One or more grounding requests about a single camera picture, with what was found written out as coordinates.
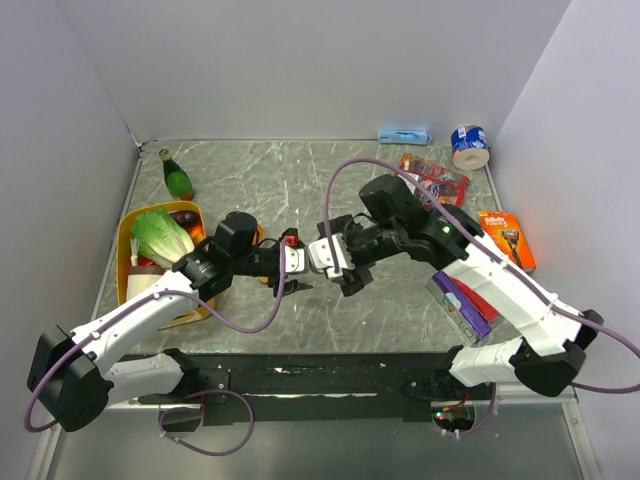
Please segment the purple chocolate bar box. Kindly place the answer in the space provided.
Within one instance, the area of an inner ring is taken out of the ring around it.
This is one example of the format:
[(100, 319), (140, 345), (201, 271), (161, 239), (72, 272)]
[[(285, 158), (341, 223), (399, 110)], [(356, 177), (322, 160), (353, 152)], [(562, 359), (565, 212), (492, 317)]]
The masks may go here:
[(489, 336), (489, 322), (444, 272), (434, 274), (427, 288), (468, 342), (474, 344)]

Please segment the green lettuce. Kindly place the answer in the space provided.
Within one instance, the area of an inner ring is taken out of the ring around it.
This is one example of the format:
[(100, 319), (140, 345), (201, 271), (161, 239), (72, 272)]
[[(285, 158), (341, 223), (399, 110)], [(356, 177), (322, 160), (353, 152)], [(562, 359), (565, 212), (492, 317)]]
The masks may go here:
[(131, 234), (138, 242), (138, 255), (164, 269), (195, 249), (187, 231), (162, 207), (138, 215)]

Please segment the red flat box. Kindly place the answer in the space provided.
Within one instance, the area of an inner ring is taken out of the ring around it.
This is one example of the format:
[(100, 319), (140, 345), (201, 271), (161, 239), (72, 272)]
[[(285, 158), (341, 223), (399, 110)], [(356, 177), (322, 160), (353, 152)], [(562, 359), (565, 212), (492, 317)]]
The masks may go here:
[(477, 292), (473, 291), (466, 284), (457, 279), (454, 279), (453, 282), (488, 323), (492, 323), (500, 317), (500, 313)]

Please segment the aluminium frame rail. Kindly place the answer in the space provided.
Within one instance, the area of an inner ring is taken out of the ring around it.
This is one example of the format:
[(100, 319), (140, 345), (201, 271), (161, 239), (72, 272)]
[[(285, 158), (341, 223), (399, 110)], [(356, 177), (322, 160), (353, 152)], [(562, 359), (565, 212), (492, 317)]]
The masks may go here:
[[(466, 400), (464, 406), (471, 405), (488, 405), (491, 398), (491, 387), (489, 387), (488, 393), (474, 393), (469, 399)], [(459, 403), (460, 400), (455, 401), (432, 401), (432, 406), (444, 407)], [(537, 394), (527, 387), (516, 383), (503, 383), (499, 384), (496, 390), (496, 404), (498, 405), (531, 405), (531, 404), (564, 404), (564, 403), (577, 403), (578, 397), (576, 391), (572, 387), (565, 388), (556, 397), (547, 397)]]

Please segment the orange razor package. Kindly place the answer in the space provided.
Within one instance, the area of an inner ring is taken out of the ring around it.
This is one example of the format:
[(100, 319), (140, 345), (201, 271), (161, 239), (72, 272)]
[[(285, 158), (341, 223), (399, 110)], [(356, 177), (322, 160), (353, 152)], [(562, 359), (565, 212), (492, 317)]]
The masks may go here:
[(512, 212), (480, 211), (481, 227), (500, 250), (526, 273), (536, 269), (536, 261), (517, 216)]

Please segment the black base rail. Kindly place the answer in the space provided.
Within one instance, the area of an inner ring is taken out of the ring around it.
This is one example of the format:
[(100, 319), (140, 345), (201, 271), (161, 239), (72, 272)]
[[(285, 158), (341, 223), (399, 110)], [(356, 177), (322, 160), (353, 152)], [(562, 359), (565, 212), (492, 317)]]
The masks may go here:
[(192, 354), (198, 376), (177, 394), (138, 396), (143, 405), (201, 406), (207, 426), (399, 418), (429, 422), (435, 402), (488, 400), (487, 384), (448, 374), (449, 353)]

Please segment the purple eggplant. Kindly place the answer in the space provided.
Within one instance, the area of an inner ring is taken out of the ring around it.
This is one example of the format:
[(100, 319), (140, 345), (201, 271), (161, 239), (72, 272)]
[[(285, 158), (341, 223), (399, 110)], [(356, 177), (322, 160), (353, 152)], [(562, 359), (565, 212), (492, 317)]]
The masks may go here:
[(200, 215), (191, 210), (174, 211), (170, 216), (181, 226), (187, 228), (201, 222)]

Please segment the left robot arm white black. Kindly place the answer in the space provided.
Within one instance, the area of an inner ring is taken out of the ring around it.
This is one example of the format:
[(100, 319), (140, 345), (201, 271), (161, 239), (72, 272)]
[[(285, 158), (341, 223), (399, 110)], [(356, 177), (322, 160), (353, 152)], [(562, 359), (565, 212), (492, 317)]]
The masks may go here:
[(97, 418), (125, 385), (122, 357), (159, 327), (229, 288), (236, 276), (268, 277), (281, 299), (293, 276), (311, 267), (309, 247), (295, 229), (272, 247), (258, 245), (256, 219), (232, 212), (213, 235), (182, 256), (158, 281), (75, 333), (54, 326), (38, 339), (27, 386), (52, 424), (77, 431)]

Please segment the yellow plastic basket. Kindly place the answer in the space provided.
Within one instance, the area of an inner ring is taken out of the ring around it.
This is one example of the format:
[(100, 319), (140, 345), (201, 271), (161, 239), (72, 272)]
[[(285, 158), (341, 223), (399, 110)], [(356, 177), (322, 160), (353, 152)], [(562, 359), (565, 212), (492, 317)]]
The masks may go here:
[[(117, 302), (118, 305), (122, 305), (127, 300), (126, 292), (128, 285), (129, 269), (131, 267), (131, 228), (135, 223), (136, 218), (139, 215), (146, 213), (147, 211), (156, 210), (157, 208), (164, 208), (168, 213), (174, 211), (193, 211), (200, 216), (200, 230), (203, 235), (206, 233), (204, 217), (200, 207), (191, 201), (174, 200), (166, 203), (160, 203), (143, 207), (128, 213), (120, 222), (118, 227), (118, 235), (116, 242), (116, 285), (117, 285)], [(168, 329), (186, 325), (193, 322), (198, 322), (207, 319), (211, 316), (211, 313), (203, 307), (198, 307), (187, 314), (176, 317), (171, 322), (160, 327), (162, 329)]]

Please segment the blue tissue pack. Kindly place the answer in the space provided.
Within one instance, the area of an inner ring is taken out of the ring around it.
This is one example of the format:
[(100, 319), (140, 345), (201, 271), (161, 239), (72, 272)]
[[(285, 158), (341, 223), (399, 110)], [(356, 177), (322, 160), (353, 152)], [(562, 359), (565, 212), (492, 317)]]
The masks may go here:
[(378, 131), (379, 144), (427, 146), (432, 135), (427, 130), (382, 129)]

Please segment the orange juice bottle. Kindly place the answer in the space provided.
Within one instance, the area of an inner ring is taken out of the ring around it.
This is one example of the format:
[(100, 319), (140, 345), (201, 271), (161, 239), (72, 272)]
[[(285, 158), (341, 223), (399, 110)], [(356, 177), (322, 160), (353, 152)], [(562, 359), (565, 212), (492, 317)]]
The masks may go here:
[(264, 228), (261, 225), (258, 225), (256, 228), (256, 233), (254, 234), (252, 244), (254, 246), (257, 246), (263, 240), (264, 236)]

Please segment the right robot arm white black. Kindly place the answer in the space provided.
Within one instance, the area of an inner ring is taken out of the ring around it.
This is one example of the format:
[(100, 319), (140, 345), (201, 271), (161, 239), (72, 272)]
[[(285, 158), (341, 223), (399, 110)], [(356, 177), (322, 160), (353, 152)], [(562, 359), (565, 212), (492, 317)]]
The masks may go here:
[(556, 397), (572, 383), (597, 335), (575, 321), (578, 310), (570, 308), (567, 316), (554, 312), (544, 302), (549, 293), (536, 295), (525, 285), (527, 275), (464, 211), (445, 208), (468, 237), (444, 215), (425, 210), (399, 177), (377, 177), (359, 197), (373, 226), (356, 226), (348, 215), (320, 226), (319, 239), (308, 247), (313, 270), (351, 296), (370, 282), (369, 270), (377, 261), (406, 253), (475, 291), (519, 333), (499, 344), (450, 349), (446, 368), (437, 374), (444, 396), (459, 398), (482, 383), (519, 382)]

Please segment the dark green glass bottle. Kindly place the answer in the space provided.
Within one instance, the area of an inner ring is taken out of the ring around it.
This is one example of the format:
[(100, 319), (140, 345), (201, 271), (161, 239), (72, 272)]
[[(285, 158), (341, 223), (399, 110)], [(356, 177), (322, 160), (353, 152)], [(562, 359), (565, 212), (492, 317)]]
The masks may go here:
[(194, 188), (187, 173), (172, 158), (168, 149), (159, 151), (162, 161), (164, 183), (169, 194), (178, 200), (191, 201), (194, 198)]

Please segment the red snack bag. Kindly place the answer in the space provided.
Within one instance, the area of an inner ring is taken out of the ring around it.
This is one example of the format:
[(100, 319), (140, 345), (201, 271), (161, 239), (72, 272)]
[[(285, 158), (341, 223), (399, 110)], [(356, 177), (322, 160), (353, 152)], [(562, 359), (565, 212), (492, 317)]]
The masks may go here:
[(463, 206), (466, 190), (471, 183), (465, 175), (412, 153), (406, 153), (402, 156), (399, 168), (419, 182), (441, 204)]

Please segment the toilet paper roll blue wrap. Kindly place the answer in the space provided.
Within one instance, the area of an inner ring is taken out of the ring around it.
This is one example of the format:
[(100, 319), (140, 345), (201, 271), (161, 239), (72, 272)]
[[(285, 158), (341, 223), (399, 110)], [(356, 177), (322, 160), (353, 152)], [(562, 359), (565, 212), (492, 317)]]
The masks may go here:
[(478, 170), (488, 164), (490, 146), (483, 127), (466, 124), (451, 135), (452, 161), (460, 170)]

